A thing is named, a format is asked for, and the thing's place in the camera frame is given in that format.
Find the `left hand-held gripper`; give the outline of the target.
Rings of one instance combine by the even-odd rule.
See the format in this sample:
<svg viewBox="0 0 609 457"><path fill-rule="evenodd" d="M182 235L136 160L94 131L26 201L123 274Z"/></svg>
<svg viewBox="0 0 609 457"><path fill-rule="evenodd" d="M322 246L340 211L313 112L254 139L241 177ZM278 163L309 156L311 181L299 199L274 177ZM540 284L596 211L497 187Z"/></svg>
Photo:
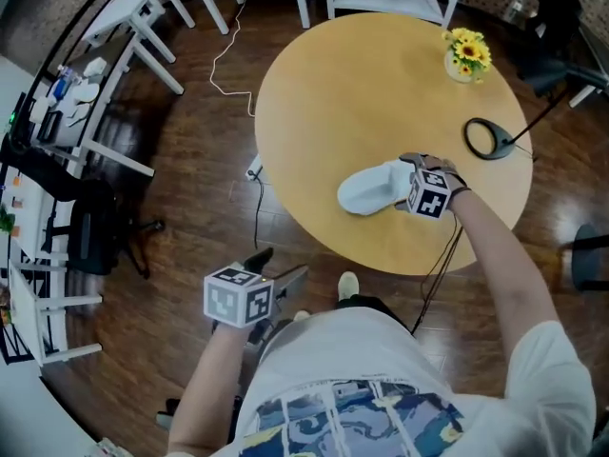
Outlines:
<svg viewBox="0 0 609 457"><path fill-rule="evenodd" d="M261 348L267 344L281 313L280 301L299 293L308 274L308 265L301 264L280 275L263 274L274 254L265 248L249 256L242 264L230 264L204 279L204 314L219 325L248 329L247 344Z"/></svg>

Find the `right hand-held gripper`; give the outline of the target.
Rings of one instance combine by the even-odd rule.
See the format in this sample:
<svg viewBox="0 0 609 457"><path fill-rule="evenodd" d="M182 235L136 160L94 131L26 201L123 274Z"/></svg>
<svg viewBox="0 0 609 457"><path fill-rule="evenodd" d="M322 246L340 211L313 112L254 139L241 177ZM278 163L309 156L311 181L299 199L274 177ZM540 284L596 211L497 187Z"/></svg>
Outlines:
<svg viewBox="0 0 609 457"><path fill-rule="evenodd" d="M454 165L447 160L440 160L431 166L427 165L429 155L407 152L399 156L405 163L414 166L410 177L410 192L407 201L394 205L397 210L427 219L440 219L459 193L469 190L466 182L457 173Z"/></svg>

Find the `person's right forearm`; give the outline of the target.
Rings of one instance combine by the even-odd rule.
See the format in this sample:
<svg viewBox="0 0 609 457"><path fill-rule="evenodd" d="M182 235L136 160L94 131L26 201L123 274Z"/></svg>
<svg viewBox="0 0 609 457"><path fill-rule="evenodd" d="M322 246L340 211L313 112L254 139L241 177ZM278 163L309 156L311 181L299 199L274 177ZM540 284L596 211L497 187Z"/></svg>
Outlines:
<svg viewBox="0 0 609 457"><path fill-rule="evenodd" d="M474 191L458 192L450 208L481 265L510 357L531 328L559 319L548 286L512 230Z"/></svg>

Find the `person's left forearm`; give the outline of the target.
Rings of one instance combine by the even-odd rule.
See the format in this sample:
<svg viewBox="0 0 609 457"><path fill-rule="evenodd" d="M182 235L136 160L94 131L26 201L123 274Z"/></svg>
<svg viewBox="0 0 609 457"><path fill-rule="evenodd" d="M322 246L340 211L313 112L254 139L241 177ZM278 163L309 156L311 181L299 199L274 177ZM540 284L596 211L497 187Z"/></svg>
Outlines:
<svg viewBox="0 0 609 457"><path fill-rule="evenodd" d="M226 445L249 333L215 329L173 415L168 454L209 457Z"/></svg>

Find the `person's right cream shoe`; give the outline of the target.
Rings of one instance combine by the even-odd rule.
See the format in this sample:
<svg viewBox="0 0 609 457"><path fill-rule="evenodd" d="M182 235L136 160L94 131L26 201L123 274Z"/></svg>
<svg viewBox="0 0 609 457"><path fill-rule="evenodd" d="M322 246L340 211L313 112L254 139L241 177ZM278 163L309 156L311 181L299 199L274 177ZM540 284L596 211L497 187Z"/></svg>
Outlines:
<svg viewBox="0 0 609 457"><path fill-rule="evenodd" d="M360 283L357 275L352 271L344 272L337 286L339 301L345 301L360 293Z"/></svg>

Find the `black desk lamp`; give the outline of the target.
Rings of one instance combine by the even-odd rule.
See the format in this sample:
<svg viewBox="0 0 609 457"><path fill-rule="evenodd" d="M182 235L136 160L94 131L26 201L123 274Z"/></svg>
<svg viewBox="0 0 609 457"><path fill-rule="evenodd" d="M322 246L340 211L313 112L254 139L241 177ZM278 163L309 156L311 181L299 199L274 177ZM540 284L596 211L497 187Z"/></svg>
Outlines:
<svg viewBox="0 0 609 457"><path fill-rule="evenodd" d="M568 93L568 88L561 91L549 102L549 105L516 136L511 136L504 128L487 119L478 117L471 118L463 125L462 128L464 143L476 157L484 161L494 161L505 158L513 151L514 148L520 148L517 142L522 138L522 136L529 133L532 128L543 120L566 97ZM474 146L469 136L470 128L472 126L481 126L488 132L492 141L492 148L489 152L482 152Z"/></svg>

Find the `round wooden table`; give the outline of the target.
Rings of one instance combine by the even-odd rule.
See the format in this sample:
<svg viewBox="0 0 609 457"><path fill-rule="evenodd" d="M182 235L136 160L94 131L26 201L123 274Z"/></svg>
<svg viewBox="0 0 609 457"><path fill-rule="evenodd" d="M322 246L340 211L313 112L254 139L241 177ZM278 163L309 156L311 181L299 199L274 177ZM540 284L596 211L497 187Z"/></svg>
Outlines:
<svg viewBox="0 0 609 457"><path fill-rule="evenodd" d="M462 138L474 117L522 130L521 106L497 70L478 84L451 79L445 54L432 24L358 13L303 33L265 75L255 135L267 178L299 225L350 261L422 276L451 236L451 215L429 220L388 208L362 217L340 207L344 179L404 152L450 160L507 226L521 217L532 183L530 140L506 158L483 161Z"/></svg>

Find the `person's black trousers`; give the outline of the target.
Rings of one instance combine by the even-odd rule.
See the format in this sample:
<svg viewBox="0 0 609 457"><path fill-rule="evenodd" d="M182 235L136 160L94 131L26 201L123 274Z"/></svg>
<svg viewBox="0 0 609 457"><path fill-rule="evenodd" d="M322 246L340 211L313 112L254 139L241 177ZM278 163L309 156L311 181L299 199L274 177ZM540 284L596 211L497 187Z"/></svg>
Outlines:
<svg viewBox="0 0 609 457"><path fill-rule="evenodd" d="M348 298L340 299L334 309L342 308L369 308L376 310L389 316L394 321L398 322L404 329L411 332L410 328L379 298L373 296L365 296L354 294Z"/></svg>

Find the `person's white printed t-shirt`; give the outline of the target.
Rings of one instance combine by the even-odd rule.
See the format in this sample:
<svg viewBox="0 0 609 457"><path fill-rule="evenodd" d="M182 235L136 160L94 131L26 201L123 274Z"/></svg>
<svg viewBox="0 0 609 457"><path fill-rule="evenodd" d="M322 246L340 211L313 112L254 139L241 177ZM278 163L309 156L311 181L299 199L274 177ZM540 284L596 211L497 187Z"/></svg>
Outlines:
<svg viewBox="0 0 609 457"><path fill-rule="evenodd" d="M501 398L455 392L398 322L341 308L267 346L211 457L587 457L596 401L562 325L529 329Z"/></svg>

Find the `sunflower pot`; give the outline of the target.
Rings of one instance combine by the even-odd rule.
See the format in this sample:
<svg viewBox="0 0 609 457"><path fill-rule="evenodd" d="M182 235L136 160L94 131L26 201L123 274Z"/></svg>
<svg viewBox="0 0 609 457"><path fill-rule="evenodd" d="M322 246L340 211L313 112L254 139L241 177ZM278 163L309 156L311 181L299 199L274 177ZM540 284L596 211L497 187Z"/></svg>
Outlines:
<svg viewBox="0 0 609 457"><path fill-rule="evenodd" d="M492 66L484 35L467 28L454 28L445 30L442 39L448 43L444 56L447 74L458 83L482 83L484 74Z"/></svg>

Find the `black office chair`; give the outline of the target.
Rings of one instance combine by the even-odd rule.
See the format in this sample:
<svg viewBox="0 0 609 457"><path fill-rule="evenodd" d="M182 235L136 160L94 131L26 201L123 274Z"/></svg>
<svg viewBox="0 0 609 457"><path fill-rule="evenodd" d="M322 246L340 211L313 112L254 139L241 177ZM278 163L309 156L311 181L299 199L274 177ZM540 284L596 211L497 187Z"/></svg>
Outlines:
<svg viewBox="0 0 609 457"><path fill-rule="evenodd" d="M583 7L580 0L539 0L537 14L525 21L525 30L551 55L566 58L570 42L580 36Z"/></svg>
<svg viewBox="0 0 609 457"><path fill-rule="evenodd" d="M53 239L68 238L68 266L86 274L108 275L125 253L137 273L147 279L147 260L138 261L130 241L143 231L161 232L166 224L161 219L138 222L120 204L111 185L102 179L73 178L68 184L50 193L59 202L71 202L69 223L56 227L51 215L47 222L45 241L41 250L50 253Z"/></svg>

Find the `white desk with dark top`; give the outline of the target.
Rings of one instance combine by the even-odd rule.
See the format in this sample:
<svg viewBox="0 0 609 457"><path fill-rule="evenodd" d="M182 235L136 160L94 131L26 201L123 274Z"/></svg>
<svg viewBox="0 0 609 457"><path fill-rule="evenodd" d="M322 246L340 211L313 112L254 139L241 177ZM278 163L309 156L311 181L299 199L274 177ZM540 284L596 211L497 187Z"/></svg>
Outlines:
<svg viewBox="0 0 609 457"><path fill-rule="evenodd" d="M595 70L605 77L607 85L603 88L594 85L584 85L581 90L569 100L569 107L571 109L574 109L593 93L603 93L609 97L609 47L583 23L580 24L580 36L588 49L588 53L592 56Z"/></svg>

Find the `oval table with black pedestal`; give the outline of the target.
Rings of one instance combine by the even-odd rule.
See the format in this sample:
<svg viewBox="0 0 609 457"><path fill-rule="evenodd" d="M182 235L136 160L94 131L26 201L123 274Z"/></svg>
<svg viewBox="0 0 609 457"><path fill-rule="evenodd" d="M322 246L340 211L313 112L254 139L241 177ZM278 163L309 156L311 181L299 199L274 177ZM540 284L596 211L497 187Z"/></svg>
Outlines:
<svg viewBox="0 0 609 457"><path fill-rule="evenodd" d="M571 247L571 277L579 292L609 291L609 280L599 279L602 248L609 248L609 234L599 235L589 224L578 229Z"/></svg>

